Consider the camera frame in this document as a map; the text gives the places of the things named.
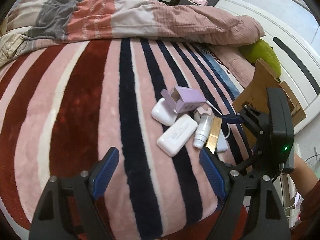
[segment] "blue gripper pad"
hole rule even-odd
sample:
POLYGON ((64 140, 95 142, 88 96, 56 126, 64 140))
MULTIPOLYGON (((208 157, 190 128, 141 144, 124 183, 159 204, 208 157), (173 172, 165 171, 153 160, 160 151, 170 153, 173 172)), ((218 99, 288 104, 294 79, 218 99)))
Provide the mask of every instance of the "blue gripper pad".
POLYGON ((210 150, 206 150, 205 148, 200 151, 200 164, 207 175, 214 193, 224 201, 227 198, 230 188, 227 168, 222 167, 222 165, 225 166, 225 164, 213 156, 210 150))
POLYGON ((119 163, 119 151, 111 147, 93 169, 89 178, 89 190, 94 200, 102 197, 119 163))

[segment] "green pillow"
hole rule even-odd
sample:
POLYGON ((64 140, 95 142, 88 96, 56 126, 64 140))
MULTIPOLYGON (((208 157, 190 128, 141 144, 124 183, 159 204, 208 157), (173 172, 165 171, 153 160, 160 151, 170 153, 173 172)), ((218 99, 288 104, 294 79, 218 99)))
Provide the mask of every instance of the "green pillow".
POLYGON ((276 72, 277 78, 281 75, 281 65, 273 49, 264 40, 259 39, 256 43, 244 45, 238 48, 242 56, 251 64, 262 58, 276 72))

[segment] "desk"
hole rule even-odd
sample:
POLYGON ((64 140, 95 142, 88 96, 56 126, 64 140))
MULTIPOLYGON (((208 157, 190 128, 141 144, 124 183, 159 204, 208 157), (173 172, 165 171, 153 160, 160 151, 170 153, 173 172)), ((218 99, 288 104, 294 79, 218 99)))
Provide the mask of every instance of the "desk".
POLYGON ((166 5, 174 6, 174 5, 198 5, 194 2, 191 2, 189 0, 158 0, 159 2, 163 2, 166 5))

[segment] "person's hand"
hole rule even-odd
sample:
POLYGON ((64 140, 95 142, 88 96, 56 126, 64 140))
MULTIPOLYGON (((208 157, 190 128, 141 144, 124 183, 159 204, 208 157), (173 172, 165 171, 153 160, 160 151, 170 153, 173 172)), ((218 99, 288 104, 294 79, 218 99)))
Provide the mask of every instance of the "person's hand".
POLYGON ((289 174, 299 194, 305 198, 306 195, 317 184, 318 178, 308 165, 296 154, 294 154, 294 170, 289 174))
POLYGON ((304 165, 304 161, 297 154, 294 154, 294 169, 299 169, 304 165))

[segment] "bed headboard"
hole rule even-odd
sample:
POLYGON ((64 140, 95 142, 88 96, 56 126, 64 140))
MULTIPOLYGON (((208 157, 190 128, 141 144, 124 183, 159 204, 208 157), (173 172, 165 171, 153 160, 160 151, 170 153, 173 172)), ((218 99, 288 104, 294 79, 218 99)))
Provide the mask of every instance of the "bed headboard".
POLYGON ((233 15, 248 15, 263 27, 265 40, 273 47, 282 67, 285 81, 306 112, 294 132, 298 133, 320 112, 320 57, 296 31, 272 14, 241 0, 220 0, 215 7, 233 15))

